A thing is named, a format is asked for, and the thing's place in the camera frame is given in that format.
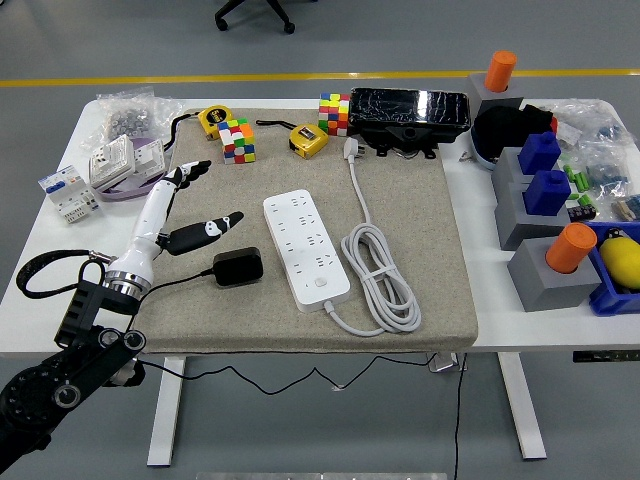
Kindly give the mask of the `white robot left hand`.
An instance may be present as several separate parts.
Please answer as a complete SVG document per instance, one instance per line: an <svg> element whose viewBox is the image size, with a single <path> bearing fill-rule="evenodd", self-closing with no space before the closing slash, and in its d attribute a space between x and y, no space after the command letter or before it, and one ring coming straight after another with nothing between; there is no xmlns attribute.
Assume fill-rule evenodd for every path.
<svg viewBox="0 0 640 480"><path fill-rule="evenodd" d="M180 165L153 186L136 220L127 250L106 269L105 287L139 299L153 285L152 263L161 252L178 256L205 247L220 239L244 218L243 213L233 212L169 233L163 231L175 194L205 174L210 166L210 161Z"/></svg>

